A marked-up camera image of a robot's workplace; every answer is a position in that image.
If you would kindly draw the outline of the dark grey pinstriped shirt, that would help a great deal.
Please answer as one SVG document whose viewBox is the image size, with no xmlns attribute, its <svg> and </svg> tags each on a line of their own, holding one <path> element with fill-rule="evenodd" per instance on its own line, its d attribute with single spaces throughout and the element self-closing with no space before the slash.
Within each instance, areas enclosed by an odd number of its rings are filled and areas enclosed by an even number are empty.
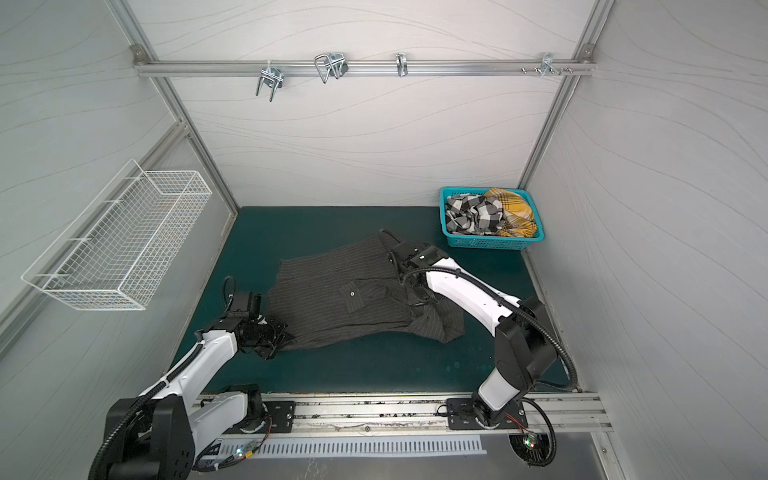
<svg viewBox="0 0 768 480">
<path fill-rule="evenodd" d="M 465 333 L 464 311 L 401 281 L 399 238 L 387 230 L 326 253 L 281 262 L 267 294 L 268 316 L 286 325 L 286 350 L 311 350 L 398 332 L 449 343 Z"/>
</svg>

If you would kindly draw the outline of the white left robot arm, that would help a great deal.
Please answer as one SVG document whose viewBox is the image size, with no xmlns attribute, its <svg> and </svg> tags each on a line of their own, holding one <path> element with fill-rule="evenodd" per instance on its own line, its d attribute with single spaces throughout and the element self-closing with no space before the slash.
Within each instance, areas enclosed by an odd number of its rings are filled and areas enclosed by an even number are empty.
<svg viewBox="0 0 768 480">
<path fill-rule="evenodd" d="M 230 387 L 199 409 L 193 407 L 216 373 L 238 352 L 273 358 L 293 337 L 284 322 L 260 312 L 252 292 L 228 296 L 225 311 L 196 331 L 193 347 L 154 385 L 136 397 L 115 402 L 104 438 L 91 463 L 91 479 L 185 479 L 235 466 L 259 452 L 264 439 L 251 441 L 222 460 L 199 460 L 231 428 L 271 430 L 255 386 Z"/>
</svg>

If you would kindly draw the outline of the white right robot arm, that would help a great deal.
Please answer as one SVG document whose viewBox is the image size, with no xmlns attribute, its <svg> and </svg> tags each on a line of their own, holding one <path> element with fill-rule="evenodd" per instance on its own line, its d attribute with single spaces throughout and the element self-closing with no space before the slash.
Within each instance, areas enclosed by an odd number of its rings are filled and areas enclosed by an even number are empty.
<svg viewBox="0 0 768 480">
<path fill-rule="evenodd" d="M 475 422 L 485 429 L 506 421 L 526 428 L 526 395 L 559 357 L 543 304 L 495 289 L 430 244 L 401 242 L 390 257 L 402 283 L 447 298 L 492 335 L 493 367 L 469 406 Z"/>
</svg>

